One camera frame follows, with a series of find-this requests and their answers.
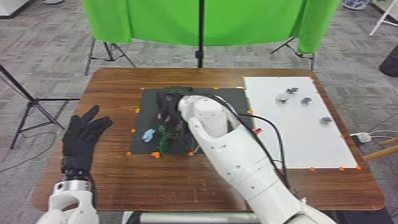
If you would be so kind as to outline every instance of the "white board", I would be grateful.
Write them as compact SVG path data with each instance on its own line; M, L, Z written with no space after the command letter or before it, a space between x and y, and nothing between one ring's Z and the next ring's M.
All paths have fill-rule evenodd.
M283 103L278 96L294 87L299 91L290 94L290 100ZM310 77L246 77L246 88L253 114L273 121L282 131L289 168L356 168L358 162L337 123L335 121L322 123L322 118L333 118L333 116L317 93L313 79ZM308 105L303 104L306 97L312 98ZM276 131L258 119L255 119L255 125L264 129L260 138L273 157L280 160Z

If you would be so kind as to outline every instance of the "tripod stand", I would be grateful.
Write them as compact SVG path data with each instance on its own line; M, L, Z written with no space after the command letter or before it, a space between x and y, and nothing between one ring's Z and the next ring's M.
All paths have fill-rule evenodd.
M129 55L127 55L127 53L125 53L125 51L123 51L123 49L122 49L122 47L120 47L120 45L118 45L116 43L107 43L107 42L104 42L106 54L107 54L109 58L102 58L102 56L104 56L106 54L104 54L102 56L98 56L98 57L93 56L93 53L95 53L95 47L97 47L97 38L93 38L93 42L91 42L90 61L88 61L88 65L86 65L86 76L90 75L91 61L93 61L93 60L104 60L104 61L107 61L107 62L114 62L122 57L125 57L127 60L129 60L129 62L130 62L130 64L132 64L132 66L138 68L138 66L136 66L136 64L134 64L134 61L132 61L132 59L130 59L130 57L129 57ZM114 50L118 50L120 53L122 53L122 56L118 56L118 57L114 57Z
M36 128L51 125L51 124L56 124L63 129L65 129L65 126L61 125L58 119L59 119L59 115L63 113L63 110L67 108L67 104L70 101L75 101L75 100L81 100L81 99L63 99L63 98L54 98L54 99L42 99L42 98L35 98L27 89L24 88L20 82L17 81L10 71L6 70L4 66L0 65L0 72L6 76L6 78L0 76L0 79L4 80L6 84L10 85L10 87L15 89L15 91L19 92L19 94L22 95L22 97L29 100L29 104L27 104L27 109L26 109L26 112L24 112L24 118L22 118L22 122L20 122L20 125L19 125L19 130L17 130L17 134L15 134L15 139L13 139L13 143L11 143L11 149L15 149L15 146L17 146L17 140L19 140L19 137L20 137L20 134L31 130L35 130ZM42 106L42 102L49 102L49 101L63 101L65 104L61 106L61 109L58 111L58 114L56 116L52 116L52 114L49 113L47 109L43 108ZM27 127L26 128L26 122L27 122L27 117L31 115L31 111L33 109L38 109L38 111L42 112L42 114L45 115L49 121L42 124L36 124L35 126Z
M296 53L296 56L299 57L299 58L306 58L306 59L310 59L310 61L312 61L312 65L310 65L310 67L312 67L312 71L315 70L315 53L312 54L312 56L308 57L308 56L305 56L305 54L301 54L297 51L296 51L296 49L294 49L294 47L290 46L290 42L294 41L297 39L297 37L292 37L290 38L290 40L285 42L285 44L278 47L278 49L271 52L271 54L274 54L280 50L282 50L282 48L287 46L289 48L290 48L290 50L294 51L294 53Z

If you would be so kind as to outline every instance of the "green backdrop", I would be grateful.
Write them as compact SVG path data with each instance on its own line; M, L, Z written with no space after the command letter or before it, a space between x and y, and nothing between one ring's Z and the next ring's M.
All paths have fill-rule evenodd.
M299 38L313 53L340 0L207 0L205 45L228 46ZM200 0L84 0L100 41L132 38L198 45Z

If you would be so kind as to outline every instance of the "power strip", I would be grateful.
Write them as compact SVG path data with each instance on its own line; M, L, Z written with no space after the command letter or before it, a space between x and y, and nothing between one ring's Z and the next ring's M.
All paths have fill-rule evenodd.
M360 133L354 133L351 134L351 136L354 138L358 138L360 142L365 144L367 142L372 142L372 136L370 136L370 133L369 132L360 132Z

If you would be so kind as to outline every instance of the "gray floor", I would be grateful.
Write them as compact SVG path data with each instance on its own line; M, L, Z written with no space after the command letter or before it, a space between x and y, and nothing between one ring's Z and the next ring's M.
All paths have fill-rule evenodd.
M369 36L379 16L374 9L363 12L338 10L317 55L319 78L353 133L370 129L397 130L398 127L398 116L376 127L398 112L398 79L385 76L377 70L397 45L398 28L385 25L377 35ZM91 29L81 0L68 0L61 6L45 6L38 1L17 19L0 20L0 62L36 96L83 96L90 81L83 74L90 41ZM308 68L308 61L297 59L289 49L271 55L278 46L280 43L209 48L207 67ZM193 47L134 41L125 50L139 67L196 65ZM95 62L93 71L104 66L123 67L129 63L125 59L116 64ZM63 124L68 124L75 106L77 103L67 108ZM33 131L29 136L51 133L22 139L19 148L10 151L24 107L26 99L0 82L0 170L38 155L51 147L54 133L63 134L56 127ZM58 107L58 103L47 104L52 111ZM36 112L31 118L31 122L43 120ZM381 149L381 140L385 139L365 145L367 153ZM40 158L0 174L3 224L36 223L43 214L31 205L31 195L52 151L54 147ZM398 155L374 161L370 166L386 194L386 206L393 211L398 207ZM120 214L102 213L102 217L102 223L118 223Z

